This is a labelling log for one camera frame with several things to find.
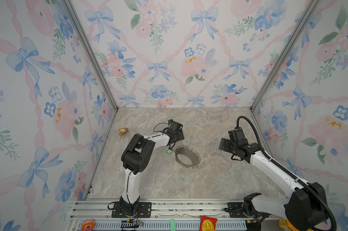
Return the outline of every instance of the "red snack package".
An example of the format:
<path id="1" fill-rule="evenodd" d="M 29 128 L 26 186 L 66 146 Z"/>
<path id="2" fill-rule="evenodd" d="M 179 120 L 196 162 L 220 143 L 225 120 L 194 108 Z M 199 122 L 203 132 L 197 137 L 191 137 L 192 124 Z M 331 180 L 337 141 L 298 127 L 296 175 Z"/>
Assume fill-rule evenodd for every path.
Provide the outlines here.
<path id="1" fill-rule="evenodd" d="M 215 224 L 218 219 L 201 216 L 201 226 L 199 228 L 200 231 L 215 231 Z"/>

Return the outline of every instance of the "marble floor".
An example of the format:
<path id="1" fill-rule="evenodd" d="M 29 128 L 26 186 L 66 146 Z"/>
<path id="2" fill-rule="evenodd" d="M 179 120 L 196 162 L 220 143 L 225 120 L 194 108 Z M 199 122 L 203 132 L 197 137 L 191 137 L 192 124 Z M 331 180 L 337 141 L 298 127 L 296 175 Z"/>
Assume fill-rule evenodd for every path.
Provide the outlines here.
<path id="1" fill-rule="evenodd" d="M 233 161 L 230 153 L 218 149 L 220 139 L 229 138 L 227 131 L 234 129 L 240 115 L 251 119 L 247 108 L 120 108 L 88 198 L 119 198 L 125 180 L 120 158 L 127 144 L 135 133 L 152 135 L 156 124 L 169 119 L 183 124 L 185 139 L 176 145 L 197 151 L 200 163 L 196 168 L 185 168 L 176 162 L 174 153 L 166 154 L 167 147 L 155 149 L 142 172 L 141 198 L 242 199 L 254 192 L 283 198 L 283 191 L 259 169 L 246 161 Z M 245 120 L 240 126 L 249 143 L 256 142 Z M 119 136 L 121 127 L 129 128 L 129 133 Z"/>

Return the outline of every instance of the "small figurine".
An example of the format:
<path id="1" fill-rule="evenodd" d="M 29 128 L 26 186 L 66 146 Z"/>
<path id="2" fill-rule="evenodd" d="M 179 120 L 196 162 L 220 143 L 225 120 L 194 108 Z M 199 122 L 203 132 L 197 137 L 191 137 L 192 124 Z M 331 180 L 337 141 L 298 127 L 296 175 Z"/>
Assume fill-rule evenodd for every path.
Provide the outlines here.
<path id="1" fill-rule="evenodd" d="M 127 134 L 129 131 L 128 131 L 128 128 L 119 128 L 119 136 L 122 136 L 122 135 L 125 135 Z"/>
<path id="2" fill-rule="evenodd" d="M 93 219 L 84 220 L 82 224 L 82 231 L 91 231 L 95 227 L 95 222 Z"/>

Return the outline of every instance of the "wall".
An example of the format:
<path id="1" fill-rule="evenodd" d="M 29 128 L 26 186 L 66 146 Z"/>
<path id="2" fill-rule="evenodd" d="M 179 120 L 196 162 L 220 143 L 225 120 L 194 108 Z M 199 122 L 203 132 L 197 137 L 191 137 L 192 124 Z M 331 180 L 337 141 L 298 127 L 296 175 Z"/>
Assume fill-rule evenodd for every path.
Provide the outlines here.
<path id="1" fill-rule="evenodd" d="M 348 230 L 348 0 L 321 2 L 255 116 L 273 156 L 323 185 Z"/>
<path id="2" fill-rule="evenodd" d="M 63 230 L 87 193 L 112 116 L 88 67 L 60 2 L 0 1 L 0 230 Z"/>
<path id="3" fill-rule="evenodd" d="M 308 1 L 72 3 L 119 106 L 240 107 L 252 104 L 277 59 L 269 53 L 281 52 Z"/>

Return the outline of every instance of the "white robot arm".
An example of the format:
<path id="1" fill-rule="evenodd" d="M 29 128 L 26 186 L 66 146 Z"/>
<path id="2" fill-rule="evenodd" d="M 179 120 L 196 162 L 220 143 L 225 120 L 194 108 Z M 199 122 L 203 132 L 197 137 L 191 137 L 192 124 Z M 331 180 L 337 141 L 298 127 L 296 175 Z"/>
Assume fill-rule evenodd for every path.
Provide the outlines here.
<path id="1" fill-rule="evenodd" d="M 258 143 L 249 144 L 245 138 L 242 128 L 239 127 L 239 120 L 245 119 L 254 130 Z M 291 224 L 300 231 L 315 228 L 317 224 L 328 218 L 331 221 L 329 231 L 335 231 L 337 224 L 331 210 L 327 206 L 327 199 L 324 188 L 318 183 L 310 184 L 305 179 L 299 178 L 288 169 L 270 157 L 261 146 L 259 136 L 252 122 L 244 116 L 237 119 L 237 127 L 228 131 L 230 140 L 221 139 L 219 149 L 232 153 L 232 160 L 245 160 L 263 171 L 284 191 L 288 199 L 273 198 L 253 193 L 244 198 L 243 207 L 227 212 L 244 212 L 247 216 L 260 213 L 277 215 L 288 219 Z"/>
<path id="2" fill-rule="evenodd" d="M 121 156 L 125 168 L 125 186 L 119 203 L 129 217 L 137 213 L 141 172 L 147 167 L 152 151 L 161 146 L 175 145 L 177 141 L 184 139 L 182 124 L 171 119 L 168 125 L 169 127 L 152 136 L 135 134 Z"/>

